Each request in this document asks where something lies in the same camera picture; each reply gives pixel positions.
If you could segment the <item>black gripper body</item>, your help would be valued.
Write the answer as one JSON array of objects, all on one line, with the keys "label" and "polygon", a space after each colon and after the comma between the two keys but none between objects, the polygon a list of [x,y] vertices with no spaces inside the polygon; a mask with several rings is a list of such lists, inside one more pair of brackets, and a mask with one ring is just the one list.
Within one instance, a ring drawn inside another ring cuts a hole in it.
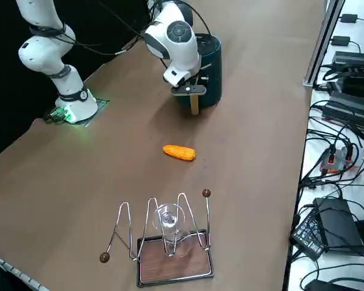
[{"label": "black gripper body", "polygon": [[203,85],[185,85],[173,87],[171,93],[174,96],[190,96],[190,95],[204,95],[206,87]]}]

